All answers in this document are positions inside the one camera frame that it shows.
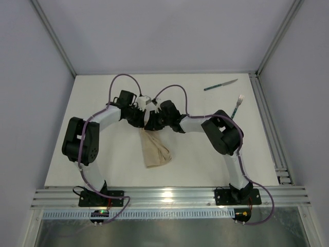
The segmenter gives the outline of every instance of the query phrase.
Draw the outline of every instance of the towel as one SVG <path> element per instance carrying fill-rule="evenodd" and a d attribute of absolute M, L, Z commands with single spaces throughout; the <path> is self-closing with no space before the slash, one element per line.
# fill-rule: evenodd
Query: towel
<path fill-rule="evenodd" d="M 162 166 L 171 160 L 169 150 L 163 145 L 157 131 L 141 129 L 142 151 L 147 168 Z"/>

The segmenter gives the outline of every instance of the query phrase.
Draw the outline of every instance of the white tabletop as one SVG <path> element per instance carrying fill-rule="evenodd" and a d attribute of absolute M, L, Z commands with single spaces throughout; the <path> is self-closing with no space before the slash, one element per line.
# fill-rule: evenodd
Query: white tabletop
<path fill-rule="evenodd" d="M 104 108 L 109 84 L 114 76 L 78 76 L 66 109 L 45 186 L 76 186 L 83 181 L 76 166 L 62 154 L 61 148 L 68 121 L 87 118 Z M 222 109 L 231 115 L 240 94 L 245 96 L 234 120 L 244 132 L 243 159 L 250 178 L 265 186 L 278 185 L 257 103 L 248 74 L 134 75 L 144 95 L 154 97 L 170 84 L 182 85 L 189 97 L 189 113 L 206 115 Z M 203 91 L 205 87 L 238 79 L 237 82 Z M 128 77 L 119 77 L 112 99 L 121 90 L 138 94 Z M 185 99 L 181 89 L 163 92 L 183 114 Z M 109 186 L 227 186 L 229 177 L 223 157 L 217 153 L 204 133 L 179 134 L 166 127 L 159 131 L 170 150 L 172 160 L 161 167 L 146 168 L 143 162 L 140 130 L 126 120 L 117 122 L 100 135 L 97 162 Z"/>

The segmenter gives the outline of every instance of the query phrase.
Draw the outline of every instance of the white wall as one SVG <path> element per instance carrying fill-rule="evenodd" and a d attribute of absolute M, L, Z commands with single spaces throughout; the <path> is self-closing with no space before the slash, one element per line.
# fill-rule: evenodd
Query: white wall
<path fill-rule="evenodd" d="M 17 244 L 43 186 L 73 78 L 29 1 L 0 1 L 0 239 Z"/>
<path fill-rule="evenodd" d="M 328 234 L 327 0 L 305 1 L 261 78 L 296 182 L 306 186 L 323 230 Z"/>
<path fill-rule="evenodd" d="M 255 71 L 293 0 L 39 0 L 78 74 Z"/>

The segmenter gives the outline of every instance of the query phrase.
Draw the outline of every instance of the purple cable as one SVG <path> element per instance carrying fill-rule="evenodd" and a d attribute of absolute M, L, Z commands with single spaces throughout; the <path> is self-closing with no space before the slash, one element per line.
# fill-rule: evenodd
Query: purple cable
<path fill-rule="evenodd" d="M 142 95 L 142 90 L 140 89 L 140 85 L 139 85 L 138 81 L 137 81 L 134 77 L 132 77 L 131 75 L 128 75 L 128 74 L 118 74 L 118 75 L 116 75 L 116 76 L 113 78 L 111 84 L 109 85 L 109 90 L 108 90 L 108 105 L 111 103 L 111 91 L 112 91 L 113 83 L 114 83 L 114 81 L 115 81 L 118 77 L 120 77 L 120 76 L 128 76 L 128 77 L 132 78 L 132 79 L 135 81 L 135 83 L 137 84 L 137 86 L 138 86 L 138 89 L 139 89 L 139 95 L 140 95 L 140 96 Z"/>
<path fill-rule="evenodd" d="M 226 117 L 226 116 L 221 116 L 221 115 L 216 115 L 216 114 L 210 114 L 210 115 L 206 115 L 206 116 L 191 116 L 188 111 L 187 111 L 187 105 L 188 105 L 188 98 L 187 98 L 187 93 L 186 93 L 186 90 L 181 86 L 181 85 L 177 85 L 177 84 L 173 84 L 173 85 L 170 85 L 170 86 L 166 86 L 164 89 L 162 89 L 156 96 L 155 98 L 157 98 L 164 90 L 172 87 L 172 86 L 177 86 L 177 87 L 180 87 L 183 91 L 184 91 L 184 94 L 185 94 L 185 112 L 186 112 L 186 115 L 190 118 L 208 118 L 208 117 L 218 117 L 218 118 L 221 118 L 221 119 L 224 119 L 224 120 L 227 120 L 229 121 L 231 124 L 234 125 L 234 127 L 236 127 L 238 133 L 239 133 L 239 137 L 240 137 L 240 145 L 236 151 L 236 154 L 237 154 L 237 157 L 238 157 L 238 160 L 239 160 L 239 165 L 240 165 L 240 169 L 241 169 L 241 172 L 242 172 L 242 175 L 243 177 L 248 180 L 249 182 L 253 183 L 253 184 L 256 184 L 258 186 L 260 186 L 262 189 L 264 189 L 270 199 L 271 199 L 271 202 L 272 202 L 272 210 L 271 210 L 271 213 L 267 216 L 266 219 L 264 220 L 261 220 L 259 222 L 253 222 L 253 223 L 244 223 L 245 225 L 259 225 L 259 224 L 262 224 L 262 223 L 265 223 L 266 221 L 268 221 L 270 218 L 272 218 L 273 214 L 274 214 L 274 211 L 275 211 L 275 204 L 274 204 L 274 199 L 273 199 L 273 196 L 271 195 L 271 193 L 268 191 L 267 188 L 265 188 L 265 186 L 259 184 L 259 183 L 256 183 L 254 182 L 253 180 L 251 180 L 245 173 L 245 170 L 243 168 L 243 164 L 242 164 L 242 159 L 241 159 L 241 155 L 240 155 L 240 150 L 242 148 L 242 144 L 243 144 L 243 135 L 242 135 L 242 132 L 240 130 L 240 128 L 238 127 L 238 125 L 230 118 L 230 117 Z"/>
<path fill-rule="evenodd" d="M 187 93 L 186 93 L 186 90 L 184 87 L 182 87 L 181 85 L 178 85 L 178 84 L 173 84 L 173 85 L 170 85 L 170 86 L 166 86 L 164 89 L 162 89 L 154 98 L 156 99 L 164 90 L 170 88 L 170 87 L 173 87 L 173 86 L 177 86 L 177 87 L 180 87 L 183 91 L 184 91 L 184 95 L 185 95 L 185 114 L 188 115 L 187 113 Z"/>

